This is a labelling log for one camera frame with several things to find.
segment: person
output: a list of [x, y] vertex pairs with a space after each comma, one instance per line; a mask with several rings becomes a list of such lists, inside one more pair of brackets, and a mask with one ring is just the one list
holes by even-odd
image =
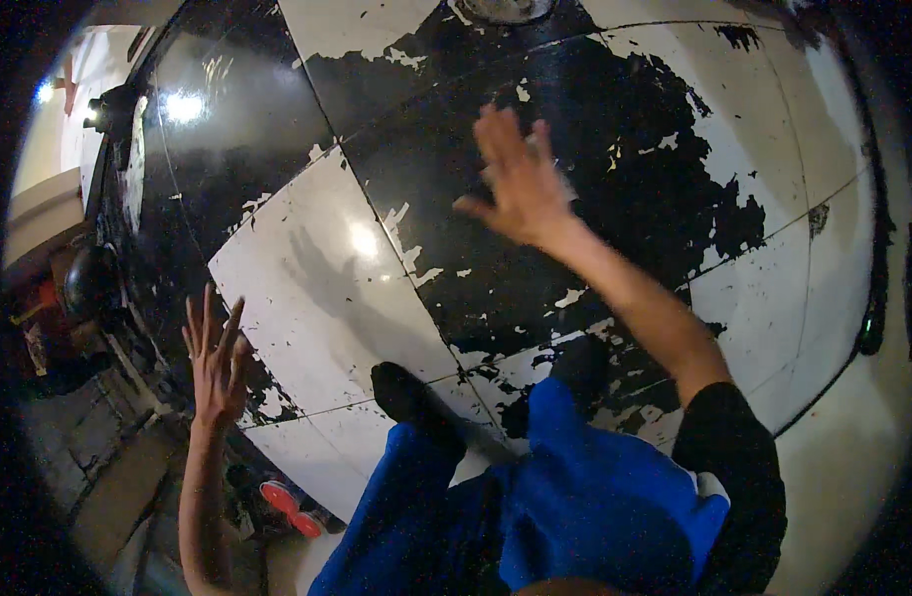
[[[569, 208], [537, 121], [527, 144], [511, 110], [485, 106], [474, 135], [494, 204], [454, 208], [532, 245], [586, 280], [677, 386], [685, 417], [669, 458], [636, 437], [595, 429], [583, 405], [600, 389], [597, 344], [562, 354], [529, 397], [531, 452], [449, 487], [465, 444], [429, 389], [402, 367], [371, 371], [397, 424], [310, 593], [758, 593], [786, 531], [771, 434], [735, 387], [711, 333], [674, 294], [606, 245]], [[181, 562], [195, 594], [224, 593], [217, 533], [223, 435], [243, 410], [243, 301], [217, 326], [188, 303], [197, 413], [181, 493]]]

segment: tile floor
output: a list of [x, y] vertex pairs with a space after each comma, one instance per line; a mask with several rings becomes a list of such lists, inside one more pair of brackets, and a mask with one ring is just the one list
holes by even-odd
[[528, 388], [594, 333], [617, 350], [595, 423], [670, 450], [674, 388], [599, 296], [452, 214], [486, 193], [471, 124], [494, 100], [551, 123], [573, 208], [711, 323], [780, 428], [850, 353], [873, 197], [828, 44], [751, 21], [707, 0], [566, 2], [513, 30], [454, 2], [185, 3], [146, 67], [138, 226], [117, 233], [161, 351], [181, 364], [203, 280], [246, 295], [244, 432], [343, 519], [382, 450], [385, 360], [519, 452]]

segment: forearm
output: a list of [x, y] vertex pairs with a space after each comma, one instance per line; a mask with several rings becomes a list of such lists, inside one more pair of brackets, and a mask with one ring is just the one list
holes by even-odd
[[191, 444], [178, 509], [178, 546], [188, 590], [225, 594], [230, 589], [229, 557], [222, 540], [224, 431], [191, 424]]
[[703, 387], [731, 380], [711, 333], [681, 300], [631, 264], [578, 218], [543, 250], [586, 280], [628, 326], [641, 346], [678, 384], [687, 407]]

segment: wall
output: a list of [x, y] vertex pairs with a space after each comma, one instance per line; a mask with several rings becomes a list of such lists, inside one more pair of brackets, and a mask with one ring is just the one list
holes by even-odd
[[817, 405], [777, 440], [788, 528], [770, 593], [820, 594], [829, 589], [901, 481], [912, 442], [912, 364], [903, 302], [912, 179], [903, 132], [894, 120], [898, 103], [869, 54], [850, 35], [847, 41], [862, 69], [890, 216], [897, 226], [887, 253], [886, 328], [879, 352], [857, 356]]
[[[128, 47], [139, 29], [137, 25], [90, 27], [70, 39], [72, 80], [77, 84], [72, 115], [65, 115], [65, 89], [55, 89], [52, 98], [33, 112], [12, 183], [14, 197], [58, 173], [80, 168], [83, 203], [87, 201], [102, 135], [83, 129], [82, 121], [90, 99], [125, 82], [132, 68]], [[58, 62], [52, 75], [66, 77]]]
[[13, 197], [62, 172], [64, 104], [65, 89], [56, 89], [52, 99], [33, 112], [12, 183]]
[[78, 168], [39, 182], [12, 198], [6, 224], [4, 269], [40, 266], [49, 254], [84, 231]]

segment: drain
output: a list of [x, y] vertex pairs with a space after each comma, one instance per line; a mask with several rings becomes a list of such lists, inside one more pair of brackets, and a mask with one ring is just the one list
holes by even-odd
[[465, 9], [481, 19], [503, 25], [523, 25], [548, 14], [555, 0], [462, 0]]

